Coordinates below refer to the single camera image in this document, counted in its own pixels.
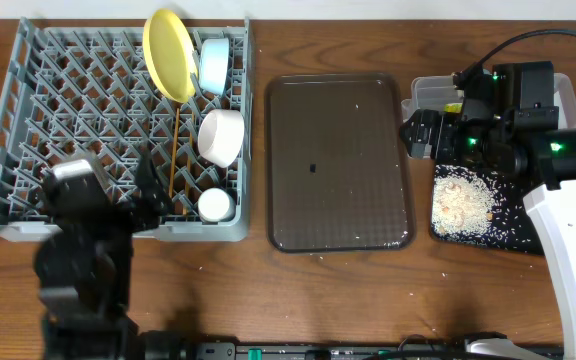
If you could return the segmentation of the green yellow snack wrapper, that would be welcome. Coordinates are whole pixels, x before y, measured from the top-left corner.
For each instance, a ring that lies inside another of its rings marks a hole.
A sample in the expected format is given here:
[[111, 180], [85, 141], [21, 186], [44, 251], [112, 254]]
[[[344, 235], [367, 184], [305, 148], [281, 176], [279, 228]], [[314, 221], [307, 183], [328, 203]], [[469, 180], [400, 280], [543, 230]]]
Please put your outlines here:
[[444, 112], [448, 112], [448, 113], [460, 113], [462, 110], [462, 104], [461, 103], [449, 103], [449, 104], [445, 104], [444, 105]]

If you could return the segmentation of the small white cup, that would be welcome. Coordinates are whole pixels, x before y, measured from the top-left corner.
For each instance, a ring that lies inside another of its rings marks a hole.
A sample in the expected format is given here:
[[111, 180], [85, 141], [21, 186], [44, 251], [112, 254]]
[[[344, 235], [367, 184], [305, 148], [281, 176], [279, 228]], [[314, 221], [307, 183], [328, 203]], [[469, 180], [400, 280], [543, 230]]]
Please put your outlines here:
[[204, 222], [217, 223], [229, 221], [235, 215], [233, 198], [224, 190], [210, 188], [198, 199], [198, 212]]

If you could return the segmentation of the pink-white bowl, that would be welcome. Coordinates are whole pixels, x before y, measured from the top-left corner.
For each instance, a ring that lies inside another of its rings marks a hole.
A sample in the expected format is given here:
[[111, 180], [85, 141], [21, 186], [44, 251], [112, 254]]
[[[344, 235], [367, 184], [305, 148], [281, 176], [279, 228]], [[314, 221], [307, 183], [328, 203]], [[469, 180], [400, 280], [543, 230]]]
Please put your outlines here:
[[245, 133], [244, 119], [236, 110], [215, 109], [203, 119], [198, 132], [199, 154], [221, 167], [229, 167], [237, 158]]

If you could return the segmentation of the wooden chopstick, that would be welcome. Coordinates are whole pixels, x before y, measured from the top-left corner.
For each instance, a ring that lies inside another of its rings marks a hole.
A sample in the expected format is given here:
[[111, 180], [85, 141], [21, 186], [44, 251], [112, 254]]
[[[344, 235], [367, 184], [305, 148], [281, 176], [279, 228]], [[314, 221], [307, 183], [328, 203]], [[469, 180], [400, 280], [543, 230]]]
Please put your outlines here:
[[[194, 131], [194, 124], [195, 124], [195, 114], [194, 114], [194, 112], [191, 113], [191, 122], [192, 122], [192, 124], [191, 124], [191, 129], [189, 130], [188, 143], [187, 143], [187, 144], [188, 144], [188, 146], [190, 147], [191, 150], [194, 150], [194, 138], [193, 138], [193, 133], [192, 133], [192, 132]], [[186, 166], [185, 166], [185, 168], [186, 168], [186, 170], [187, 170], [187, 172], [188, 172], [189, 174], [192, 174], [192, 160], [191, 160], [191, 157], [190, 157], [190, 155], [187, 155], [186, 157], [187, 157], [187, 158], [186, 158], [187, 161], [186, 161]], [[190, 195], [190, 189], [191, 189], [191, 187], [190, 187], [189, 181], [188, 181], [188, 180], [185, 180], [185, 184], [184, 184], [184, 195], [185, 195], [188, 199], [190, 198], [190, 197], [189, 197], [189, 195]], [[184, 215], [184, 216], [188, 215], [188, 212], [189, 212], [188, 209], [189, 209], [189, 208], [188, 208], [186, 205], [184, 205], [183, 210], [182, 210], [182, 215]]]
[[180, 108], [177, 108], [176, 113], [175, 113], [173, 145], [172, 145], [172, 152], [171, 152], [171, 164], [170, 164], [170, 171], [169, 171], [169, 186], [168, 186], [168, 195], [171, 199], [174, 196], [174, 181], [175, 181], [174, 179], [175, 179], [175, 173], [176, 173], [179, 126], [180, 126]]

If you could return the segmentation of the yellow plate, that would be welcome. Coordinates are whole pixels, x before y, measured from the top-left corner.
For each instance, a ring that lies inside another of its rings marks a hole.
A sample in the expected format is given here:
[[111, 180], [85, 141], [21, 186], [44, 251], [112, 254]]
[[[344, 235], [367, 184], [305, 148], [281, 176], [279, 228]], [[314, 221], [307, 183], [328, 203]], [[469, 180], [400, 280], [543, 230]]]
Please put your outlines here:
[[195, 95], [192, 76], [197, 76], [198, 70], [194, 46], [173, 11], [159, 9], [146, 21], [142, 45], [149, 75], [164, 96], [185, 103]]

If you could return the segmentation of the light blue bowl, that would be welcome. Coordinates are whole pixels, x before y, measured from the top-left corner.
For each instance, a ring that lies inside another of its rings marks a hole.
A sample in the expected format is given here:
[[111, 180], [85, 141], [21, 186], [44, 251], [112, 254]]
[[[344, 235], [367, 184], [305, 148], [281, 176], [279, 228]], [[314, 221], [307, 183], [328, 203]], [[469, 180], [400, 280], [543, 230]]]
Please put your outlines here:
[[202, 90], [220, 96], [225, 89], [230, 42], [228, 38], [207, 39], [200, 52], [199, 85]]

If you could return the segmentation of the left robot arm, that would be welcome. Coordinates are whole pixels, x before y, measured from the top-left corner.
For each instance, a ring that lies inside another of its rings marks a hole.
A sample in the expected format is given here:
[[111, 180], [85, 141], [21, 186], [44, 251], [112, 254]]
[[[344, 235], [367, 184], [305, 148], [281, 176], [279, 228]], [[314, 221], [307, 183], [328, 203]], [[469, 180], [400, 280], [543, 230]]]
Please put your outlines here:
[[156, 229], [174, 206], [149, 151], [139, 155], [134, 200], [114, 202], [101, 161], [79, 153], [42, 180], [43, 201], [58, 231], [34, 256], [46, 359], [186, 359], [171, 331], [141, 332], [129, 308], [133, 236]]

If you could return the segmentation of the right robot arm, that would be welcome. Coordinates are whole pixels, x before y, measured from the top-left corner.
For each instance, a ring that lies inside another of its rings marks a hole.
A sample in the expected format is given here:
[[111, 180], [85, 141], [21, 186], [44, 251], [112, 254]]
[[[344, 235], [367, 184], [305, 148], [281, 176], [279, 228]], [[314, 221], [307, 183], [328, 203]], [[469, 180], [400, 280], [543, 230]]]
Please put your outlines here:
[[548, 61], [415, 79], [400, 136], [435, 165], [439, 240], [545, 257], [576, 359], [576, 98]]

